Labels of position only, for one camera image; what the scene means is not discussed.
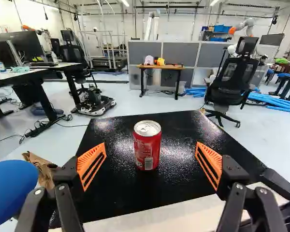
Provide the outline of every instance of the keyboard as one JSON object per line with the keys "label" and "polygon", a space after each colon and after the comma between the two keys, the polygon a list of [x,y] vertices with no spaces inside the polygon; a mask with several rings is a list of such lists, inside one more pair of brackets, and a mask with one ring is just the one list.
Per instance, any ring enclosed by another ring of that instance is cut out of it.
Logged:
{"label": "keyboard", "polygon": [[57,66],[58,64],[54,64],[52,62],[34,62],[31,63],[30,66],[34,67],[34,66],[47,66],[47,67],[54,67]]}

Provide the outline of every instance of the blue chair seat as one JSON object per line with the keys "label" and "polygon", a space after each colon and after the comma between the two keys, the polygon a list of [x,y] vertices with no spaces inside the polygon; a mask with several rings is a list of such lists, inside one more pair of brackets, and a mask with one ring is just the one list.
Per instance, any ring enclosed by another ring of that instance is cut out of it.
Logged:
{"label": "blue chair seat", "polygon": [[38,174],[33,164],[23,160],[0,162],[0,225],[19,213]]}
{"label": "blue chair seat", "polygon": [[278,77],[290,77],[290,73],[280,73],[277,75]]}

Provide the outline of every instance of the soda can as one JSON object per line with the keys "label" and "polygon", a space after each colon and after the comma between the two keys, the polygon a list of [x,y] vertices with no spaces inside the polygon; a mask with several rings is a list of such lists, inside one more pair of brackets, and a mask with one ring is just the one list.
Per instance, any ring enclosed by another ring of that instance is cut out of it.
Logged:
{"label": "soda can", "polygon": [[136,166],[145,171],[159,164],[161,126],[158,122],[144,120],[134,125],[134,153]]}

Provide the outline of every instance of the green object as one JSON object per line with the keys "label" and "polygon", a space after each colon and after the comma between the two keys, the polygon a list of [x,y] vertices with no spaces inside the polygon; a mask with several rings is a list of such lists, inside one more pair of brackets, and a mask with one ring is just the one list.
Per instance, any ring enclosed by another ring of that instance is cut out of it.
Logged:
{"label": "green object", "polygon": [[277,63],[277,64],[289,64],[289,61],[286,58],[276,58],[275,63]]}
{"label": "green object", "polygon": [[18,67],[11,67],[12,73],[25,73],[30,71],[30,68],[28,66],[18,66]]}

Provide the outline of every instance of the black office chair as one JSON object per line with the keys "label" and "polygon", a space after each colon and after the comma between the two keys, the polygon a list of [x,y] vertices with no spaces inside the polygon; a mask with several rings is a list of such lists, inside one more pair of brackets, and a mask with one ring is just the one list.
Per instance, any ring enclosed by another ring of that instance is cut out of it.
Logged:
{"label": "black office chair", "polygon": [[241,122],[226,116],[229,105],[242,105],[243,109],[248,98],[250,89],[250,81],[256,72],[259,61],[250,58],[258,38],[241,37],[236,53],[241,55],[238,58],[227,58],[221,72],[207,88],[205,102],[214,103],[215,110],[205,110],[210,113],[207,117],[215,116],[219,125],[223,127],[221,118],[225,118],[236,123],[236,127],[241,126]]}
{"label": "black office chair", "polygon": [[86,78],[88,77],[92,77],[95,86],[98,87],[91,71],[88,70],[88,64],[85,60],[85,54],[80,46],[73,44],[62,45],[60,46],[60,53],[64,62],[83,64],[80,70],[74,71],[72,73],[72,77],[75,79],[75,82],[81,84],[82,86],[80,89],[77,90],[78,95],[87,91],[87,88],[85,88],[83,84],[86,83]]}
{"label": "black office chair", "polygon": [[60,42],[59,42],[59,39],[51,38],[50,42],[52,44],[52,51],[56,54],[56,56],[58,58],[61,59],[62,57],[61,57],[61,53],[60,53]]}

